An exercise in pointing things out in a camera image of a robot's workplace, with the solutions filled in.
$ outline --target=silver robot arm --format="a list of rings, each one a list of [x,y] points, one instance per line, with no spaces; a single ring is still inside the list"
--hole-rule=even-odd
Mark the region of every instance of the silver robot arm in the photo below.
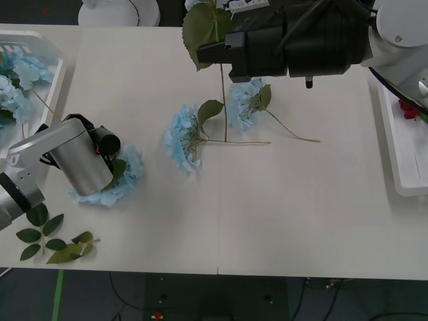
[[[113,179],[82,122],[72,118],[13,145],[0,173],[0,230],[44,201],[35,184],[41,156],[50,152],[79,195],[91,195]]]

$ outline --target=green cable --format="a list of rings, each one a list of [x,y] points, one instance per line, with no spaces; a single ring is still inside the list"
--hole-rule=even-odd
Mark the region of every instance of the green cable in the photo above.
[[[62,281],[64,279],[64,270],[58,270],[58,279],[56,280],[55,296],[53,297],[52,321],[58,321],[60,313]]]

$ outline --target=flower stem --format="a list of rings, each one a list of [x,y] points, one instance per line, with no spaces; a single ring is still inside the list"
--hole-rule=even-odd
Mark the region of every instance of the flower stem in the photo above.
[[[225,75],[223,73],[223,65],[220,64],[221,72],[221,91],[223,93],[223,104],[225,109],[225,142],[227,142],[227,109],[226,109],[226,95],[225,95]]]
[[[222,142],[223,144],[270,144],[270,142],[231,142],[228,140],[227,142],[219,139],[209,139],[205,142]]]
[[[41,250],[43,255],[45,255],[45,235],[43,234],[43,230],[40,227],[40,233],[41,233]]]
[[[39,100],[41,102],[43,102],[43,105],[45,105],[46,108],[49,109],[49,111],[52,113],[52,116],[55,117],[60,122],[62,122],[62,120],[58,116],[56,116],[55,112],[46,104],[46,102],[43,99],[41,99],[41,97],[39,96],[39,94],[37,92],[35,92],[33,86],[31,86],[31,91],[37,96],[37,98],[39,98]]]
[[[217,19],[215,20],[215,41],[220,42],[219,23],[217,22]],[[223,105],[225,109],[225,142],[227,142],[227,109],[226,109],[226,95],[225,95],[225,76],[223,73],[222,64],[220,64],[220,72],[221,72],[221,92],[223,93]]]
[[[290,129],[288,129],[287,127],[286,127],[286,125],[284,125],[282,122],[281,122],[281,120],[279,120],[274,114],[272,114],[269,110],[267,110],[267,109],[265,109],[265,111],[270,115],[270,116],[272,116],[272,117],[274,117],[275,118],[275,120],[277,121],[277,122],[279,122],[291,135],[293,135],[294,137],[296,137],[297,139],[300,139],[300,140],[305,140],[306,142],[321,142],[321,140],[318,140],[318,139],[306,139],[306,138],[302,138],[302,137],[300,137],[300,136],[297,136],[296,134],[294,134]]]

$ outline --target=artificial flower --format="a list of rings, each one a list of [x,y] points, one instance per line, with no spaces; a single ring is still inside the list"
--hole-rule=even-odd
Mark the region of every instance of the artificial flower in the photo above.
[[[30,119],[31,102],[22,91],[13,86],[12,81],[0,75],[0,105],[13,113],[16,123],[21,125]]]
[[[165,131],[165,144],[169,156],[179,168],[191,172],[201,164],[196,158],[196,146],[202,142],[198,133],[197,108],[184,104],[173,116],[171,127]]]
[[[13,71],[18,75],[19,85],[24,89],[31,89],[33,82],[39,79],[46,82],[52,82],[54,73],[48,70],[47,66],[34,56],[24,55],[22,50],[13,51],[15,59],[13,60]]]
[[[261,112],[251,105],[251,100],[260,93],[264,85],[262,78],[230,85],[229,101],[226,103],[230,127],[247,130],[261,120]]]
[[[117,200],[131,193],[135,188],[136,180],[141,178],[144,173],[140,153],[135,146],[126,145],[120,151],[118,158],[126,162],[126,169],[122,177],[111,188],[88,196],[80,196],[74,189],[70,189],[68,195],[73,201],[111,207]]]

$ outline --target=white lamp base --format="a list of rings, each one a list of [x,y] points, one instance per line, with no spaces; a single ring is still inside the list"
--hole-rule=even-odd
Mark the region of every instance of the white lamp base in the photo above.
[[[95,0],[95,5],[83,4],[79,25],[110,27],[157,27],[161,14],[156,0],[132,0],[140,13],[140,23],[129,0]]]

